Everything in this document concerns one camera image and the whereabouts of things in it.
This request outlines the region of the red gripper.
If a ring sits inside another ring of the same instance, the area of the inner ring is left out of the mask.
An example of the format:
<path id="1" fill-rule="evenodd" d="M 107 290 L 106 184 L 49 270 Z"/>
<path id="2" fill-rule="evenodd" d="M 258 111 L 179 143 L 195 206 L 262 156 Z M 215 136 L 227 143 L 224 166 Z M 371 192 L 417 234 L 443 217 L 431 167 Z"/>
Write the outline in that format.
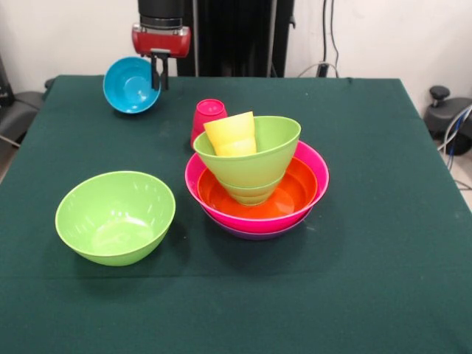
<path id="1" fill-rule="evenodd" d="M 131 37 L 135 52 L 151 56 L 153 54 L 166 54 L 161 56 L 162 91 L 168 90 L 168 56 L 171 58 L 185 58 L 190 50 L 191 30 L 189 27 L 180 29 L 151 29 L 140 24 L 134 24 Z M 160 90 L 160 78 L 157 71 L 157 57 L 150 57 L 152 88 Z"/>

